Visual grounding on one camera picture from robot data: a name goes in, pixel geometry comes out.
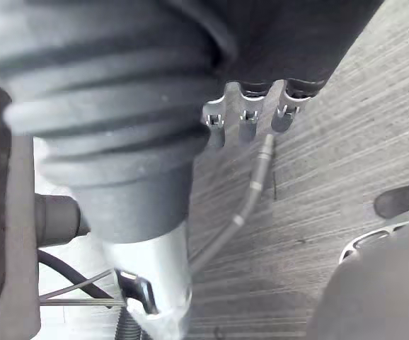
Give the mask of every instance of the black cable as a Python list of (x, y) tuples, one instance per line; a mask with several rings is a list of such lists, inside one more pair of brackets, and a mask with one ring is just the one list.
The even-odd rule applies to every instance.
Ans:
[[(80, 274), (78, 271), (72, 268), (69, 264), (39, 249), (38, 249), (38, 261), (40, 264), (44, 264), (50, 267), (51, 269), (53, 269), (54, 271), (58, 272), (59, 274), (63, 275), (65, 278), (71, 281), (71, 283), (73, 283), (74, 285), (77, 285), (87, 280), (85, 276)], [(92, 283), (84, 287), (81, 287), (80, 289), (95, 299), (113, 299), (113, 296), (110, 296), (105, 291), (100, 289), (97, 285), (94, 285)]]

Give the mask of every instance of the wire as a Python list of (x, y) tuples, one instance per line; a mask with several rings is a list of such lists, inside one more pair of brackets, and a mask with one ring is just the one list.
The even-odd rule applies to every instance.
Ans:
[(97, 280), (100, 280), (101, 278), (109, 276), (112, 273), (113, 273), (113, 271), (109, 269), (108, 271), (104, 271), (104, 272), (102, 272), (102, 273), (100, 273), (100, 274), (98, 274), (98, 275), (96, 275), (96, 276), (94, 276), (92, 278), (89, 278), (88, 280), (85, 280), (84, 282), (79, 283), (77, 285), (70, 285), (69, 287), (65, 287), (65, 288), (62, 288), (62, 289), (59, 289), (59, 290), (55, 290), (55, 291), (53, 291), (51, 293), (41, 295), (40, 300), (41, 301), (47, 300), (47, 299), (53, 298), (55, 296), (63, 295), (65, 293), (71, 292), (73, 290), (85, 287), (86, 285), (89, 285), (89, 284), (91, 284), (91, 283), (93, 283), (93, 282), (95, 282)]
[[(45, 251), (38, 250), (38, 261), (41, 264), (44, 264), (54, 271), (60, 273), (65, 278), (67, 278), (71, 283), (74, 285), (79, 285), (88, 279), (72, 268), (69, 264), (63, 262), (62, 260), (58, 259), (57, 257), (46, 253)], [(86, 294), (90, 295), (92, 298), (96, 299), (113, 299), (112, 296), (107, 294), (105, 291), (97, 287), (96, 285), (90, 283), (83, 287), (80, 287), (82, 291)]]
[(256, 203), (260, 199), (264, 189), (265, 179), (270, 169), (270, 163), (274, 152), (274, 136), (267, 135), (261, 150), (258, 153), (257, 163), (253, 168), (250, 178), (250, 187), (243, 201), (242, 208), (231, 219), (230, 223), (220, 230), (203, 248), (191, 256), (190, 272), (198, 273), (234, 235), (242, 229), (246, 220), (250, 217)]
[(116, 299), (49, 299), (40, 301), (40, 306), (106, 306), (124, 307), (126, 302)]

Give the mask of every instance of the floor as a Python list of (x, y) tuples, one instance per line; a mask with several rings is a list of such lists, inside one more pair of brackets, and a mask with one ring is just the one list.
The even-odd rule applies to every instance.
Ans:
[[(208, 149), (195, 165), (192, 251), (237, 207), (280, 88), (275, 84), (265, 101), (257, 141), (242, 147), (237, 93), (229, 87), (226, 146)], [(373, 199), (409, 184), (409, 0), (386, 1), (328, 85), (276, 143), (269, 188), (256, 213), (194, 282), (189, 339), (303, 337), (345, 243), (380, 225)], [(38, 191), (64, 189), (38, 178)], [(50, 251), (87, 276), (105, 268), (92, 236)], [(116, 292), (111, 279), (100, 283)], [(41, 268), (41, 293), (66, 284)], [(112, 339), (116, 318), (116, 309), (43, 307), (36, 339)]]

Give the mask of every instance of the metal bracket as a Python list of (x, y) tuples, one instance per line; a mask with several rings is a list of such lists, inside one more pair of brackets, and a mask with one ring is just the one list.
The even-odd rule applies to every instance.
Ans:
[(225, 95), (215, 101), (208, 101), (203, 106), (204, 123), (209, 128), (211, 136), (210, 147), (223, 147), (225, 145)]
[(399, 229), (407, 225), (409, 225), (409, 211), (385, 221), (382, 228), (356, 237), (343, 248), (339, 263), (341, 264), (347, 257), (355, 255), (363, 247), (363, 244), (372, 243), (384, 237), (394, 236)]
[(291, 126), (294, 117), (312, 97), (293, 98), (287, 93), (288, 81), (284, 81), (277, 109), (272, 117), (271, 127), (276, 132), (285, 132)]
[(255, 139), (258, 119), (263, 111), (265, 96), (254, 96), (239, 84), (242, 112), (239, 115), (239, 141), (249, 143)]

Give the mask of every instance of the black shoe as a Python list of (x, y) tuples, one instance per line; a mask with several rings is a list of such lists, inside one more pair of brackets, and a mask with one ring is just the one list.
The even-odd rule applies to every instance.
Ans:
[(374, 211), (387, 220), (409, 211), (409, 186), (382, 193), (374, 200)]

